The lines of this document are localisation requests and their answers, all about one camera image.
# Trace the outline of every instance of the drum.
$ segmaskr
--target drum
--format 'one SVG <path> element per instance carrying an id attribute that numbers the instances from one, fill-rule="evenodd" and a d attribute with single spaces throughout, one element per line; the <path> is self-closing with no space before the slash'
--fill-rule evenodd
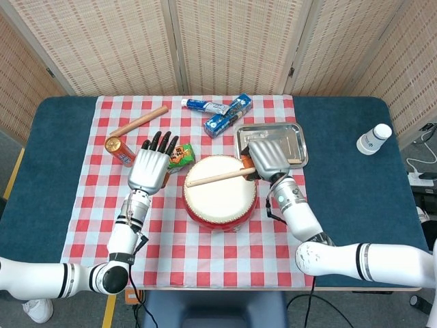
<path id="1" fill-rule="evenodd" d="M 196 163 L 186 181 L 194 181 L 243 168 L 231 156 L 209 156 Z M 236 229 L 252 214 L 256 203 L 255 181 L 242 176 L 188 188 L 184 183 L 184 204 L 190 217 L 210 229 Z"/>

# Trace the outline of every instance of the black band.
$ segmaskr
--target black band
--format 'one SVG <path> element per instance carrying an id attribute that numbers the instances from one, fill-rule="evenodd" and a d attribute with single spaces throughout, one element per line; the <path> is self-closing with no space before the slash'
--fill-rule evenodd
<path id="1" fill-rule="evenodd" d="M 376 135 L 376 133 L 375 133 L 374 130 L 375 130 L 374 128 L 371 130 L 372 133 L 373 133 L 373 135 L 374 135 L 374 137 L 375 137 L 376 139 L 378 139 L 378 140 L 382 140 L 382 141 L 384 141 L 385 139 L 381 139 L 381 138 L 379 138 L 379 137 Z"/>
<path id="2" fill-rule="evenodd" d="M 126 225 L 127 225 L 128 223 L 125 222 L 125 221 L 120 221 L 120 220 L 118 220 L 118 221 L 115 222 L 115 224 L 126 224 Z"/>
<path id="3" fill-rule="evenodd" d="M 96 266 L 91 270 L 91 272 L 89 273 L 89 281 L 88 281 L 89 289 L 91 289 L 93 292 L 96 292 L 96 291 L 94 290 L 94 287 L 93 287 L 93 273 L 94 273 L 94 270 L 96 270 L 97 267 L 98 267 L 98 265 L 96 265 Z"/>
<path id="4" fill-rule="evenodd" d="M 126 218 L 125 215 L 119 215 L 119 216 L 117 217 L 117 219 L 127 219 L 127 218 Z M 133 217 L 131 217 L 130 220 L 131 220 L 132 222 L 136 222 L 136 223 L 138 223 L 138 224 L 141 224 L 141 226 L 143 225 L 143 222 L 141 222 L 141 221 L 139 221 L 139 220 L 137 220 L 137 219 L 134 219 Z"/>
<path id="5" fill-rule="evenodd" d="M 320 232 L 319 234 L 315 234 L 307 241 L 314 241 L 316 243 L 326 243 L 329 246 L 335 246 L 332 239 L 324 231 Z"/>
<path id="6" fill-rule="evenodd" d="M 363 272 L 361 271 L 361 265 L 360 265 L 360 252 L 361 252 L 361 247 L 364 244 L 360 244 L 358 245 L 358 247 L 356 248 L 356 254 L 355 254 L 355 264 L 356 264 L 356 270 L 358 271 L 358 274 L 361 278 L 361 280 L 365 280 L 364 279 L 364 275 Z"/>
<path id="7" fill-rule="evenodd" d="M 66 263 L 64 263 L 64 280 L 62 282 L 62 287 L 61 287 L 61 292 L 58 295 L 58 299 L 60 299 L 62 297 L 62 295 L 64 294 L 64 291 L 66 289 L 67 286 L 67 275 L 68 275 L 68 266 Z"/>
<path id="8" fill-rule="evenodd" d="M 124 262 L 133 265 L 135 262 L 135 257 L 132 254 L 127 254 L 127 253 L 110 253 L 109 260 Z"/>

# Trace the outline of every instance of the black cable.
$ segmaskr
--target black cable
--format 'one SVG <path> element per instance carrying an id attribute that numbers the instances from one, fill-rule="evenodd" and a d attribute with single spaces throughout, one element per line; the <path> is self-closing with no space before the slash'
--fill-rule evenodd
<path id="1" fill-rule="evenodd" d="M 310 294 L 301 294 L 301 295 L 297 295 L 297 296 L 293 297 L 287 304 L 287 310 L 290 307 L 290 305 L 294 302 L 294 300 L 299 299 L 301 297 L 308 297 L 309 295 Z M 326 304 L 328 304 L 329 306 L 331 306 L 335 311 L 337 311 L 341 315 L 341 317 L 349 324 L 349 326 L 351 328 L 354 328 L 354 325 L 349 321 L 349 319 L 346 318 L 346 316 L 343 313 L 341 313 L 341 311 L 339 309 L 337 309 L 337 307 L 335 305 L 333 305 L 330 301 L 324 299 L 321 296 L 317 296 L 317 295 L 312 295 L 312 297 L 319 299 L 320 301 L 323 301 Z"/>
<path id="2" fill-rule="evenodd" d="M 282 220 L 280 217 L 274 215 L 272 213 L 272 209 L 271 209 L 271 205 L 270 205 L 270 200 L 268 200 L 268 197 L 266 198 L 266 212 L 267 212 L 267 217 L 271 217 L 274 220 L 277 220 L 279 222 L 284 223 L 285 225 L 287 225 L 287 222 L 285 220 Z"/>
<path id="3" fill-rule="evenodd" d="M 155 317 L 153 316 L 152 313 L 149 312 L 149 310 L 146 308 L 146 306 L 144 304 L 145 300 L 141 301 L 140 298 L 139 298 L 137 287 L 135 286 L 135 284 L 134 284 L 134 282 L 132 280 L 132 265 L 131 264 L 129 265 L 129 280 L 130 280 L 130 283 L 132 284 L 132 287 L 134 288 L 135 296 L 137 297 L 138 302 L 140 303 L 140 305 L 143 306 L 143 309 L 144 309 L 145 313 L 147 313 L 150 316 L 150 318 L 152 318 L 152 321 L 155 324 L 155 327 L 158 328 L 158 323 L 156 322 Z M 136 325 L 138 325 L 138 311 L 137 311 L 136 320 L 137 320 L 136 321 Z"/>
<path id="4" fill-rule="evenodd" d="M 135 328 L 141 328 L 141 325 L 139 324 L 138 321 L 138 309 L 139 309 L 139 304 L 134 305 L 133 306 L 133 310 L 134 310 L 134 317 L 135 317 Z"/>
<path id="5" fill-rule="evenodd" d="M 313 285 L 311 286 L 311 292 L 309 292 L 307 314 L 305 314 L 305 323 L 303 325 L 304 328 L 307 328 L 309 309 L 311 309 L 311 299 L 313 298 L 314 287 L 315 287 L 315 277 L 313 277 Z"/>
<path id="6" fill-rule="evenodd" d="M 432 136 L 434 135 L 434 133 L 436 132 L 436 130 L 437 130 L 437 124 L 435 124 L 432 127 L 432 131 L 431 131 L 431 133 L 429 134 L 429 136 L 426 139 L 421 140 L 421 141 L 414 141 L 413 144 L 414 145 L 421 145 L 421 144 L 424 144 L 425 142 L 429 141 L 432 138 Z"/>

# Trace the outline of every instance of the wood handle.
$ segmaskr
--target wood handle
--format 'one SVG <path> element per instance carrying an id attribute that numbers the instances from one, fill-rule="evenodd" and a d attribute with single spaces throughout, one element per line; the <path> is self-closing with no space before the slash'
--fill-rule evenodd
<path id="1" fill-rule="evenodd" d="M 154 111 L 151 111 L 150 113 L 145 114 L 140 118 L 137 118 L 135 121 L 132 121 L 125 126 L 122 126 L 121 128 L 118 128 L 117 130 L 109 133 L 109 135 L 111 137 L 119 137 L 120 135 L 125 135 L 127 132 L 132 131 L 134 128 L 137 128 L 138 126 L 143 125 L 144 123 L 149 122 L 150 120 L 153 120 L 154 118 L 157 118 L 158 116 L 161 116 L 168 111 L 169 109 L 167 108 L 167 106 L 161 106 L 158 109 L 155 109 Z"/>
<path id="2" fill-rule="evenodd" d="M 302 161 L 300 159 L 289 159 L 288 163 L 289 164 L 301 164 Z"/>
<path id="3" fill-rule="evenodd" d="M 194 180 L 194 181 L 188 181 L 188 182 L 185 183 L 185 185 L 188 188 L 190 188 L 190 187 L 195 187 L 195 186 L 199 186 L 199 185 L 204 185 L 206 183 L 211 183 L 211 182 L 216 182 L 216 181 L 220 181 L 220 180 L 235 178 L 236 176 L 246 176 L 247 174 L 252 174 L 253 172 L 255 172 L 255 168 L 254 167 L 250 167 L 248 169 L 241 169 L 240 171 L 234 171 L 234 172 L 219 174 L 218 176 L 210 176 L 209 178 L 204 178 L 204 179 L 199 179 L 199 180 Z"/>

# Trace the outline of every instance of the toothpaste tube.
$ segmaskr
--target toothpaste tube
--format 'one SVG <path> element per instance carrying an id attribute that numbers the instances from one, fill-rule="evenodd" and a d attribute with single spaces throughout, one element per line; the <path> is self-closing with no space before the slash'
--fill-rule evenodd
<path id="1" fill-rule="evenodd" d="M 187 106 L 189 109 L 195 111 L 203 111 L 206 113 L 225 115 L 229 110 L 228 105 L 216 104 L 214 102 L 206 100 L 195 100 L 195 99 L 182 99 L 181 105 L 183 107 Z"/>
<path id="2" fill-rule="evenodd" d="M 226 128 L 232 126 L 236 120 L 241 118 L 249 111 L 252 99 L 246 94 L 241 94 L 229 106 L 229 111 L 225 115 L 216 114 L 205 122 L 203 129 L 211 138 L 215 138 Z"/>

